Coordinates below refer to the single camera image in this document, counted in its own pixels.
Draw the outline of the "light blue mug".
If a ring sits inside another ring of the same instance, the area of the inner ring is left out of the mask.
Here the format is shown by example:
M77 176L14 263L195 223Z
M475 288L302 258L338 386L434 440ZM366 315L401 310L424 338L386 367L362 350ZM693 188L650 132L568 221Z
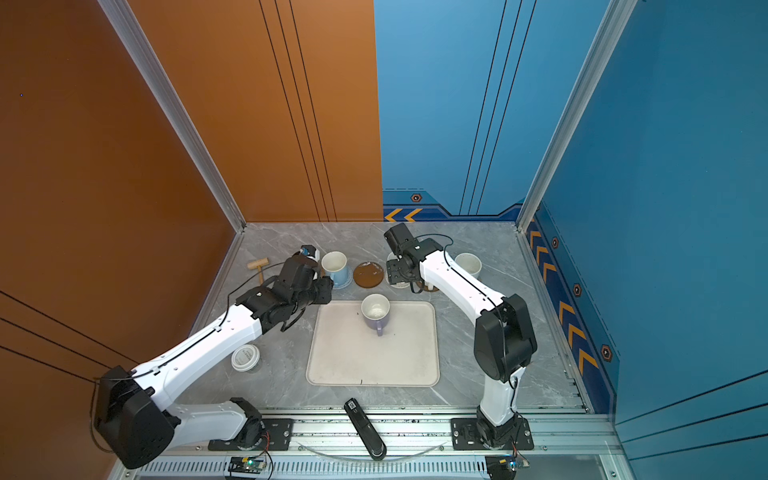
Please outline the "light blue mug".
M348 258L344 253L340 251L331 251L326 253L321 260L321 266L328 276L331 272L339 272L345 270L350 273Z

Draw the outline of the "purple mug white inside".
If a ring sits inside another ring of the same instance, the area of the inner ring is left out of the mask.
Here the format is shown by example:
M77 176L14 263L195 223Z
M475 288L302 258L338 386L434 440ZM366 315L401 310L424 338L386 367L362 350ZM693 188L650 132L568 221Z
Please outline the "purple mug white inside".
M370 294L361 302L361 314L366 325L381 337L389 322L391 303L382 294Z

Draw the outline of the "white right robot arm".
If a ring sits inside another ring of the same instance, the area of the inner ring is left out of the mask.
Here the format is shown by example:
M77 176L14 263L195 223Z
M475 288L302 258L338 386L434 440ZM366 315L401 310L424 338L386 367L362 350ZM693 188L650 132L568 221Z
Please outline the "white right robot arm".
M487 449L532 450L531 428L517 408L523 376L538 349L526 301L483 284L432 234L415 236L406 225L397 224L384 238L395 255L387 262L390 283L431 285L471 321L473 355L485 376L476 411L479 441Z

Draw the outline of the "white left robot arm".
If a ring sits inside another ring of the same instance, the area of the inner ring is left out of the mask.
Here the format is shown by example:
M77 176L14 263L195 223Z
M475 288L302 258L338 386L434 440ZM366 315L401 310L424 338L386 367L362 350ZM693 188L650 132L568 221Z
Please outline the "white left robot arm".
M98 380L92 425L127 469L143 467L169 448L221 441L241 450L265 434L261 413L242 397L181 405L178 398L237 348L274 327L289 329L310 305L325 305L333 281L315 247L304 245L279 274L240 295L212 323L158 357Z

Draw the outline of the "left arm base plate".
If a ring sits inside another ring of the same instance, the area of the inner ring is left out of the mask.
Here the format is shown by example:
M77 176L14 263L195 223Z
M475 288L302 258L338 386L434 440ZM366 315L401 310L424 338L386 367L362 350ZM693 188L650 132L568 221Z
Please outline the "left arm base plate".
M254 434L238 434L232 440L211 440L207 448L209 451L263 451L269 452L288 451L292 439L294 420L291 418L266 418L262 419L260 426L255 427L253 422L246 424L252 427Z

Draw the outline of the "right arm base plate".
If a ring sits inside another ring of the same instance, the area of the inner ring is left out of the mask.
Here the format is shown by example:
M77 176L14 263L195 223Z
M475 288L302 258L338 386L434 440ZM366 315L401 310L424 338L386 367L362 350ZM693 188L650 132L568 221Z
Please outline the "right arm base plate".
M453 418L451 438L454 450L518 450L535 448L529 422L514 416L501 426L494 426L484 418Z

